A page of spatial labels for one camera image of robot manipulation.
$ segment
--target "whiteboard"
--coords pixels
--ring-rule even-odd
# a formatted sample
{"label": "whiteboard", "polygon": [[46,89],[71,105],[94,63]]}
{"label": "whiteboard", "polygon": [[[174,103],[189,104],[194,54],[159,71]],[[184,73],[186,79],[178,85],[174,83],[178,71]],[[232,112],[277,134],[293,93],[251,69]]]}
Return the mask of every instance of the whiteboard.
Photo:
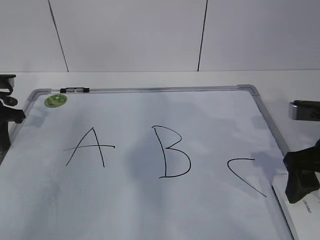
{"label": "whiteboard", "polygon": [[1,240],[290,239],[248,91],[50,95],[0,166]]}

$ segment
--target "whiteboard frame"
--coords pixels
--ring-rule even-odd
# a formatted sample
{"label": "whiteboard frame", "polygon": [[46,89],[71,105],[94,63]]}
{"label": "whiteboard frame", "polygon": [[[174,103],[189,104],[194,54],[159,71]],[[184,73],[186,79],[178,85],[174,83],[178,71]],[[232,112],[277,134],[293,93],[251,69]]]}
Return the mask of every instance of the whiteboard frame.
{"label": "whiteboard frame", "polygon": [[[39,96],[48,95],[48,94],[59,94],[60,89],[51,89],[51,88],[41,88],[32,91],[29,95],[27,102],[23,108],[23,111],[28,117],[29,112],[33,108],[35,102],[37,101]],[[63,93],[65,95],[72,95],[72,94],[110,94],[110,93],[158,93],[158,92],[206,92],[206,91],[247,91],[251,94],[255,104],[257,105],[259,111],[261,112],[266,124],[268,125],[271,134],[273,135],[278,147],[280,148],[283,156],[290,151],[284,137],[282,136],[281,132],[278,129],[275,121],[271,117],[270,113],[268,112],[267,107],[263,103],[260,94],[257,88],[254,85],[250,84],[240,84],[236,86],[204,86],[204,87],[157,87],[157,88],[90,88],[89,92],[66,92]],[[23,126],[21,124],[14,124],[9,131],[9,137],[11,143],[15,140],[16,136],[19,133],[19,130]]]}

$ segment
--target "round sticker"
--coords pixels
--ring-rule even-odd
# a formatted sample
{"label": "round sticker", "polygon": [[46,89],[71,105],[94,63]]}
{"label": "round sticker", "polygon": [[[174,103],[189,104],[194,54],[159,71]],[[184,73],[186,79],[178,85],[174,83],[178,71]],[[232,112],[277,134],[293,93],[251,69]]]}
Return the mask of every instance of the round sticker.
{"label": "round sticker", "polygon": [[50,97],[48,97],[44,101],[44,105],[46,105],[48,108],[57,108],[61,107],[63,104],[67,102],[68,98],[66,95],[63,94],[55,94]]}

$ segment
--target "table surface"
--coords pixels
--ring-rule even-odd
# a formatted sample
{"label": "table surface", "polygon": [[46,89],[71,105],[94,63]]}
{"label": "table surface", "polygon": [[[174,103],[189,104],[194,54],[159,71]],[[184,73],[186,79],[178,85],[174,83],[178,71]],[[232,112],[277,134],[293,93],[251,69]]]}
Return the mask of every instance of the table surface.
{"label": "table surface", "polygon": [[320,101],[320,70],[202,72],[20,72],[13,97],[23,108],[35,89],[66,87],[163,88],[254,85],[291,151],[312,147],[320,137],[320,122],[288,116],[289,102]]}

